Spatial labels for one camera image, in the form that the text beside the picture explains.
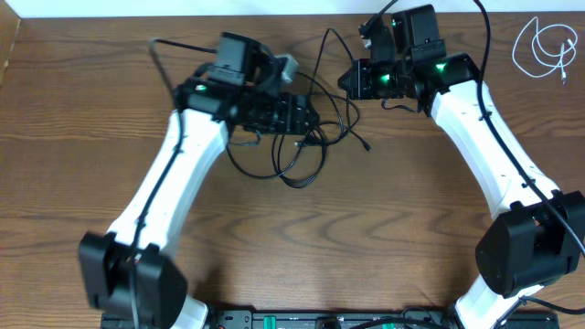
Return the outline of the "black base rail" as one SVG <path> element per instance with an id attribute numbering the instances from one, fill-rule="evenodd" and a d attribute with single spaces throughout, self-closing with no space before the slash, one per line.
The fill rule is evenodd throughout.
<path id="1" fill-rule="evenodd" d="M 558 317 L 553 313 L 513 313 L 495 328 L 559 329 Z M 398 313 L 261 313 L 249 310 L 223 310 L 212 313 L 203 328 L 206 329 L 318 329 L 356 328 L 463 328 L 444 312 L 409 308 Z M 133 328 L 132 321 L 104 313 L 100 328 Z"/>

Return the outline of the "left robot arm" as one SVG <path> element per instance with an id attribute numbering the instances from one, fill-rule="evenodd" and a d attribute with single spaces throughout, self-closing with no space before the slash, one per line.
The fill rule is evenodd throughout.
<path id="1" fill-rule="evenodd" d="M 89 305 L 121 328 L 201 328 L 208 307 L 187 294 L 174 257 L 199 188 L 234 127 L 306 135 L 320 117 L 304 95 L 192 77 L 174 95 L 165 139 L 131 203 L 104 234 L 80 241 Z"/>

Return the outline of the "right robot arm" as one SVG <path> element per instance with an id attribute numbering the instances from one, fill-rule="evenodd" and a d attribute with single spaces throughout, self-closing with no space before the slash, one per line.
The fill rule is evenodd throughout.
<path id="1" fill-rule="evenodd" d="M 359 29 L 368 58 L 338 81 L 353 100 L 413 99 L 451 138 L 481 187 L 492 224 L 474 256 L 478 277 L 441 319 L 444 328 L 542 328 L 518 308 L 578 268 L 584 196 L 565 193 L 507 127 L 484 80 L 486 66 L 449 54 L 431 5 L 374 14 Z"/>

